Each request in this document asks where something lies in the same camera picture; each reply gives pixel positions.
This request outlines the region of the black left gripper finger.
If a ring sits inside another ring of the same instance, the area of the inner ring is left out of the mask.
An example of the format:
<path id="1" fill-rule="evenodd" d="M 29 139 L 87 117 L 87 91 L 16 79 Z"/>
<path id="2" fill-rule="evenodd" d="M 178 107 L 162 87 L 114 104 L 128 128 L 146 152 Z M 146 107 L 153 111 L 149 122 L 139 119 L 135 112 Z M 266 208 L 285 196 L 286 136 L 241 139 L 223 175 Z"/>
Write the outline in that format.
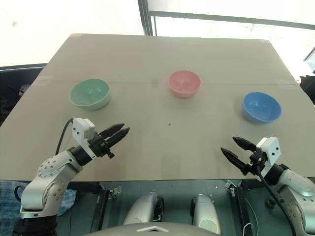
<path id="1" fill-rule="evenodd" d="M 113 134 L 109 139 L 106 140 L 105 144 L 107 148 L 111 148 L 120 142 L 129 132 L 130 128 L 124 128 Z"/>
<path id="2" fill-rule="evenodd" d="M 116 132 L 120 131 L 124 125 L 125 125 L 124 123 L 113 124 L 110 127 L 103 130 L 102 132 L 100 132 L 99 135 L 103 138 L 111 137 Z"/>

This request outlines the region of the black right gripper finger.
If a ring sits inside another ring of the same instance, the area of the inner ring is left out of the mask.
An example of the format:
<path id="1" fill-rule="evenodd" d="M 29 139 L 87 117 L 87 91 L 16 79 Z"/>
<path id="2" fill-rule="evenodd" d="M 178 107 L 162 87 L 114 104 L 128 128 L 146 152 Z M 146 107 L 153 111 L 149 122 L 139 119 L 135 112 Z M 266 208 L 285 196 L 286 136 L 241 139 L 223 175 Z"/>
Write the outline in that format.
<path id="1" fill-rule="evenodd" d="M 248 172 L 246 171 L 246 164 L 241 161 L 236 154 L 222 147 L 220 149 L 230 163 L 237 167 L 243 175 L 247 175 Z"/>
<path id="2" fill-rule="evenodd" d="M 250 150 L 250 151 L 256 151 L 256 145 L 244 138 L 241 137 L 232 137 L 233 141 L 239 146 L 241 147 L 243 150 Z"/>

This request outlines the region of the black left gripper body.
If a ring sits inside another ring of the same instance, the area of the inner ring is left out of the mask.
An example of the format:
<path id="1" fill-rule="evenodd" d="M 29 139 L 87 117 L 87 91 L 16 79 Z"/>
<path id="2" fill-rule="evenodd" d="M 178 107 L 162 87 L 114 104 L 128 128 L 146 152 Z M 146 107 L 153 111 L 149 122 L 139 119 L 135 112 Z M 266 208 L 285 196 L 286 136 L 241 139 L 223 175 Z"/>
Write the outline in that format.
<path id="1" fill-rule="evenodd" d="M 109 158 L 113 158 L 115 156 L 110 149 L 114 145 L 113 137 L 105 139 L 95 132 L 94 137 L 89 140 L 88 143 L 89 148 L 93 151 L 96 157 L 103 157 L 107 155 Z"/>

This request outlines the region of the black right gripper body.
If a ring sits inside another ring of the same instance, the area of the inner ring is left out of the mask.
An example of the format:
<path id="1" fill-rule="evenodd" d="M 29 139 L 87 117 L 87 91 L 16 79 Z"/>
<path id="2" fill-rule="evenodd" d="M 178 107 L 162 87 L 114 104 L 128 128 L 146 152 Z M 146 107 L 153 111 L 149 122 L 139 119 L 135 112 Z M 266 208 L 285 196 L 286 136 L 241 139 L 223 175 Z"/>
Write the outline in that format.
<path id="1" fill-rule="evenodd" d="M 242 174 L 246 176 L 248 173 L 251 173 L 254 176 L 259 176 L 257 169 L 259 168 L 261 172 L 265 167 L 265 162 L 267 161 L 266 153 L 257 147 L 244 147 L 243 149 L 250 150 L 252 155 L 250 156 L 250 161 L 242 170 Z"/>

